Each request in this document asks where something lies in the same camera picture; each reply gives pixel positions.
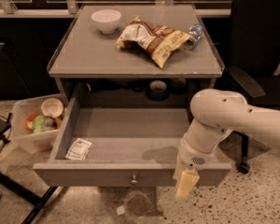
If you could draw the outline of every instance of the chair leg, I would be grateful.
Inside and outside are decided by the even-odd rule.
[[[39,202],[35,205],[35,208],[29,213],[29,215],[26,217],[26,219],[22,222],[22,224],[30,224],[35,219],[37,214],[40,212],[40,210],[44,207],[44,205],[47,203],[49,198],[53,195],[54,191],[58,187],[49,187],[46,193],[43,195],[43,197],[40,199]]]
[[[241,161],[237,167],[237,170],[242,174],[249,173],[250,166],[246,163],[248,156],[248,145],[249,145],[249,137],[242,134],[242,153],[241,153]]]

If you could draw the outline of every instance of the cabinet top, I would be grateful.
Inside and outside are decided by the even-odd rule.
[[[91,20],[99,9],[115,9],[121,13],[118,30],[102,34]],[[220,77],[223,64],[204,31],[194,50],[181,46],[160,69],[143,50],[118,49],[116,42],[135,16],[141,21],[163,24],[187,32],[201,23],[192,5],[123,5],[84,6],[69,31],[65,42],[51,60],[52,77]]]

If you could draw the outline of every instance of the plastic bin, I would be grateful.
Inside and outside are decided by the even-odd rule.
[[[60,94],[53,94],[27,100],[20,100],[13,106],[10,140],[24,148],[29,153],[51,149],[56,140],[59,130],[31,133],[25,127],[25,121],[30,114],[42,114],[40,108],[41,104],[48,98],[57,98],[63,102],[64,105],[66,102],[66,98],[62,97]]]

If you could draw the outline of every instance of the white bowl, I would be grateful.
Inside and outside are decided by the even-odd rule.
[[[121,13],[112,10],[104,9],[94,12],[91,19],[95,26],[104,34],[112,34],[119,27]]]
[[[41,105],[41,111],[44,116],[57,118],[63,113],[63,103],[56,98],[49,98]]]

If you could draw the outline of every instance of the chair wheel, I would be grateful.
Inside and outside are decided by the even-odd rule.
[[[240,173],[242,173],[244,175],[249,173],[249,170],[250,170],[250,166],[244,162],[241,162],[237,167],[237,171],[239,171]]]

